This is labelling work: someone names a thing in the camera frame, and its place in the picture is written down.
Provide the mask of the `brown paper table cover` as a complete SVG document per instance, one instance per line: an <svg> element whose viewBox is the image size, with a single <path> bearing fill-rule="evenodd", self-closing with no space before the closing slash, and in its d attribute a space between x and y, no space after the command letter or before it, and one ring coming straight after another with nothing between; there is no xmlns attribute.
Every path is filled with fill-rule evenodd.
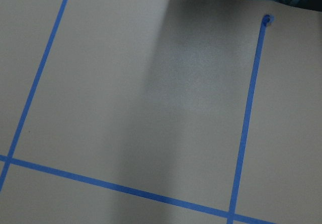
<svg viewBox="0 0 322 224"><path fill-rule="evenodd" d="M321 13L1 0L1 223L321 223Z"/></svg>

